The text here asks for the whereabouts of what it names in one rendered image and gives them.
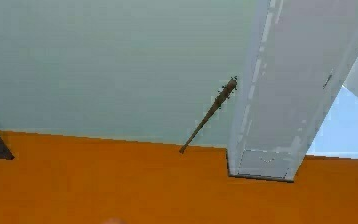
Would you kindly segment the brown wooden baseball bat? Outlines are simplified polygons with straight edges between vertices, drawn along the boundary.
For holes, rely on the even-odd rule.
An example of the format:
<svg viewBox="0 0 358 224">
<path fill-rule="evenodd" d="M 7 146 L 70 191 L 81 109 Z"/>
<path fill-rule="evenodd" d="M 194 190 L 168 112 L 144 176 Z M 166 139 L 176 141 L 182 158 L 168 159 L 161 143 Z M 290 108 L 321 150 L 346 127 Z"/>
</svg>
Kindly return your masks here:
<svg viewBox="0 0 358 224">
<path fill-rule="evenodd" d="M 204 127 L 204 125 L 210 120 L 210 118 L 215 114 L 215 112 L 221 108 L 222 104 L 230 98 L 230 95 L 234 90 L 237 89 L 238 80 L 237 77 L 232 77 L 219 91 L 218 96 L 214 99 L 213 104 L 208 109 L 207 113 L 204 115 L 201 122 L 197 125 L 191 136 L 184 143 L 184 145 L 180 148 L 179 152 L 183 154 L 188 147 L 188 145 L 193 141 L 199 131 Z"/>
</svg>

